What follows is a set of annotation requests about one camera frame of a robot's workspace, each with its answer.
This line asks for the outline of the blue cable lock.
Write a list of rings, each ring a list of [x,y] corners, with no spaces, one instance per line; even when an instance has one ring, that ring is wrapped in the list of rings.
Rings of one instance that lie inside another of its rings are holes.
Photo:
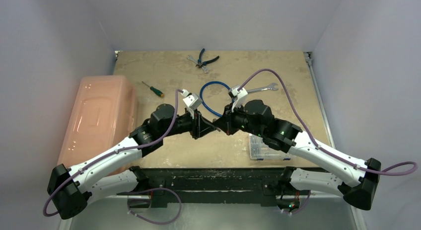
[[[228,91],[230,86],[221,81],[210,81],[200,89],[200,98],[204,108],[216,117],[220,117],[225,105],[231,102]]]

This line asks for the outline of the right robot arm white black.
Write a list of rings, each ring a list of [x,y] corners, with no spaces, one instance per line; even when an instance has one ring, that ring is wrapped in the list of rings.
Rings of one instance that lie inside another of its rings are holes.
[[[291,175],[280,178],[283,193],[296,189],[327,192],[341,196],[358,209],[371,209],[379,183],[377,171],[381,168],[377,159],[363,160],[316,142],[299,126],[276,118],[261,100],[249,101],[239,108],[229,104],[213,124],[227,135],[243,131],[261,137],[269,148],[301,157],[325,170],[316,173],[296,168]]]

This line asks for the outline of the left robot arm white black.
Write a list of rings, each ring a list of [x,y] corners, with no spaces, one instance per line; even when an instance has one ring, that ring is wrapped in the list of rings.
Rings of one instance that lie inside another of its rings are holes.
[[[160,148],[165,137],[189,132],[192,138],[198,139],[215,130],[216,126],[198,110],[179,116],[176,107],[161,104],[149,119],[114,147],[71,167],[64,164],[54,167],[43,214],[46,217],[58,214],[63,220],[70,219],[86,208],[93,197],[91,187],[94,184],[123,165]]]

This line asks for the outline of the clear plastic screw box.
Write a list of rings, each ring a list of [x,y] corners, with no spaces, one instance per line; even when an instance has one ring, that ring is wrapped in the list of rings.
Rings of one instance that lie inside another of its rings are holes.
[[[249,153],[253,160],[291,160],[289,154],[269,148],[263,138],[252,134],[249,134]]]

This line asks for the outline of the small silver wrench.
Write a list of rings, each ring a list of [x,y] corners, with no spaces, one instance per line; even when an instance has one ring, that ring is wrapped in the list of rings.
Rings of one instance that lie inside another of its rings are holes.
[[[192,61],[198,68],[202,69],[205,74],[209,73],[210,69],[206,65],[200,65],[198,60],[195,59],[192,55],[188,55],[186,59]]]

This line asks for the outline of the large silver open wrench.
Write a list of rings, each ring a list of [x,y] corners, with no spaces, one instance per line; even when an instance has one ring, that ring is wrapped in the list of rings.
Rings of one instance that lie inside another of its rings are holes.
[[[254,88],[254,89],[248,89],[247,92],[248,93],[256,93],[256,92],[261,92],[261,91],[277,91],[278,84],[277,83],[271,83],[267,86],[263,86],[263,87],[259,87],[259,88]]]

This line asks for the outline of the pink plastic storage box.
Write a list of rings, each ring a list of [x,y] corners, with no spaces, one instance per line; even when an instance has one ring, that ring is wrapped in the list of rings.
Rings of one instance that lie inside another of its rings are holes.
[[[71,167],[115,146],[135,129],[137,110],[135,86],[125,76],[84,77],[58,164]]]

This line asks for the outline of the green handled screwdriver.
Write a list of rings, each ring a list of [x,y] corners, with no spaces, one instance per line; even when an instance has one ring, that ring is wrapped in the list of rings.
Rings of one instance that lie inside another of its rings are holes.
[[[150,85],[148,85],[147,83],[145,83],[144,81],[142,81],[142,83],[144,84],[144,85],[146,85],[156,96],[158,96],[158,97],[164,97],[164,93],[161,91],[161,90],[159,90],[159,89],[157,89],[157,88],[155,88],[154,86],[150,86]]]

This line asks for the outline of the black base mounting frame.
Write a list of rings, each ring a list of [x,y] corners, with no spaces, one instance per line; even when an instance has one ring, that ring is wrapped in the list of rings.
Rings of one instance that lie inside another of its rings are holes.
[[[282,204],[283,196],[320,192],[320,187],[293,184],[296,167],[250,168],[141,168],[132,166],[133,195],[152,190],[151,206],[166,208],[170,203]]]

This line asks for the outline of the aluminium rail frame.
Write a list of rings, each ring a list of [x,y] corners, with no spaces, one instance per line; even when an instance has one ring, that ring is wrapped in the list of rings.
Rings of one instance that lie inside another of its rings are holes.
[[[317,96],[317,99],[318,99],[318,103],[319,103],[319,107],[320,107],[320,110],[321,110],[321,114],[322,114],[325,130],[326,130],[326,134],[327,134],[327,137],[328,137],[328,140],[329,140],[329,144],[332,148],[335,148],[336,146],[335,146],[335,143],[334,143],[334,140],[333,140],[331,128],[330,128],[329,121],[328,121],[328,118],[327,118],[327,115],[326,115],[324,103],[323,103],[323,100],[322,100],[322,97],[321,97],[321,94],[320,94],[320,91],[319,91],[318,83],[317,83],[317,80],[316,80],[316,77],[315,77],[315,73],[314,73],[314,70],[313,70],[313,58],[311,56],[312,53],[311,52],[304,52],[303,55],[304,55],[305,61],[307,63],[308,70],[309,70],[309,73],[310,73],[310,76],[311,76],[311,79],[312,79],[312,82],[313,82],[314,90],[315,90],[315,93],[316,93],[316,96]]]

